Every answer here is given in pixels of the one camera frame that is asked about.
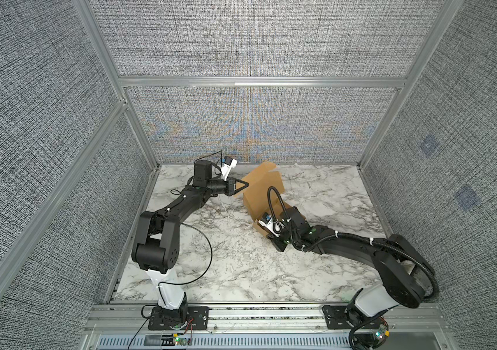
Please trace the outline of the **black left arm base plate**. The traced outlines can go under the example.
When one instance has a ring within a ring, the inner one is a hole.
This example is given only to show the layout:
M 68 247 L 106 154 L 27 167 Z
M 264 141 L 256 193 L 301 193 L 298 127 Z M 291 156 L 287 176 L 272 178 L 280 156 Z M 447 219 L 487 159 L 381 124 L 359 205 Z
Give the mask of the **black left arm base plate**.
M 149 316 L 148 329 L 182 332 L 189 324 L 193 330 L 207 330 L 209 311 L 209 307 L 205 306 L 188 306 L 176 310 L 155 306 Z

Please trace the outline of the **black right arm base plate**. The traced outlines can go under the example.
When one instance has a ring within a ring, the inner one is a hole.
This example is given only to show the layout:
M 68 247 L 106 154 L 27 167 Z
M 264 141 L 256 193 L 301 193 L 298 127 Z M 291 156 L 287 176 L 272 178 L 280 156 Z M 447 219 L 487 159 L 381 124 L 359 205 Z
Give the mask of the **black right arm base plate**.
M 388 330 L 388 324 L 380 317 L 373 320 L 353 306 L 348 311 L 346 305 L 324 305 L 322 312 L 329 330 L 350 330 L 362 322 L 365 322 L 365 330 Z

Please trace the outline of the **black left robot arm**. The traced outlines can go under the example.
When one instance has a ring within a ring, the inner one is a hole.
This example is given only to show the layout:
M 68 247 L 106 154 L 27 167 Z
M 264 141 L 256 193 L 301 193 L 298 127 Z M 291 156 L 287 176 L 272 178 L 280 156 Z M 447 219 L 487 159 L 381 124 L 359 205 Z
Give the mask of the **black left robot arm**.
M 184 328 L 189 322 L 185 283 L 176 281 L 174 271 L 180 253 L 181 226 L 210 198 L 234 196 L 249 186 L 230 176 L 237 164 L 229 156 L 219 164 L 204 157 L 197 159 L 193 176 L 177 198 L 157 211 L 144 211 L 138 219 L 131 258 L 146 272 L 157 292 L 155 314 L 174 329 Z

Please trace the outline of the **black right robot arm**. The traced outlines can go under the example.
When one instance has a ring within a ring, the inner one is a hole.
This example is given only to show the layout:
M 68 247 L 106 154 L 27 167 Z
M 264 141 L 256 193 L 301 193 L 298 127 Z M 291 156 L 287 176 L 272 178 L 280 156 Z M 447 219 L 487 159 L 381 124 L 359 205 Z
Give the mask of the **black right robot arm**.
M 397 306 L 416 309 L 425 300 L 439 296 L 434 269 L 400 235 L 388 239 L 344 233 L 325 225 L 310 225 L 297 208 L 289 208 L 279 218 L 264 213 L 258 221 L 267 238 L 279 252 L 292 245 L 300 252 L 336 255 L 374 268 L 380 282 L 362 288 L 347 306 L 338 311 L 325 306 L 328 327 L 377 325 L 376 316 Z

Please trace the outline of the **brown cardboard box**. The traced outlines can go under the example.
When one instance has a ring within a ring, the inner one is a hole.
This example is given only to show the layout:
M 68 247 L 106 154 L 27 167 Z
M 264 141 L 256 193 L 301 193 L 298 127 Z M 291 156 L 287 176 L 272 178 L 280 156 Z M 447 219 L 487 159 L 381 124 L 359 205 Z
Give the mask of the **brown cardboard box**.
M 267 200 L 268 189 L 275 187 L 281 195 L 285 192 L 281 173 L 276 168 L 273 162 L 266 161 L 260 164 L 242 178 L 242 181 L 248 182 L 249 186 L 235 195 L 235 197 L 243 196 L 243 204 L 251 216 L 254 229 L 265 238 L 272 232 L 261 226 L 259 221 L 265 213 L 272 214 Z

